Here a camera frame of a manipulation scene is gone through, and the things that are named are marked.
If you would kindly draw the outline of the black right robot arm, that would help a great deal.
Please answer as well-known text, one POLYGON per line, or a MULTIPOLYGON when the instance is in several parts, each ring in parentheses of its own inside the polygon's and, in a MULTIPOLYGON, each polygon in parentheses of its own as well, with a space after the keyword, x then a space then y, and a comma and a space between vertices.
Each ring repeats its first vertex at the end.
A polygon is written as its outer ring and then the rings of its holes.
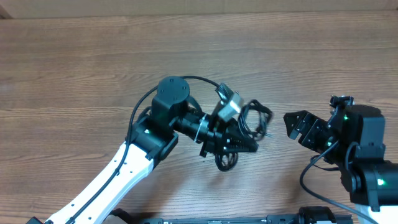
POLYGON ((284 115, 288 137, 317 152, 299 177, 301 187, 357 215, 360 223, 397 223, 397 164, 384 158, 386 120, 381 110, 357 105, 352 96, 333 95, 330 106, 327 121, 305 110, 284 115), (305 174, 320 159, 336 165, 354 208, 317 194, 304 184, 305 174))

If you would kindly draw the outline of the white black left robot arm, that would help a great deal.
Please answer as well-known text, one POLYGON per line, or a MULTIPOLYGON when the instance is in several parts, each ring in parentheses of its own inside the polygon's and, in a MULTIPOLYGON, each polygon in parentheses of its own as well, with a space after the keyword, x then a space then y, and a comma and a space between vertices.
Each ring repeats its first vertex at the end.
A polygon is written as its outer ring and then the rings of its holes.
POLYGON ((121 199, 161 161, 184 134, 202 145, 200 155, 215 156, 217 168, 226 172, 240 152, 256 152, 255 137, 243 128, 245 114, 255 101, 243 103, 224 83, 215 83, 220 101, 212 114, 203 112, 190 94, 188 76, 162 79, 151 89, 152 104, 132 115, 125 141, 111 162, 68 205, 46 223, 102 223, 121 199))

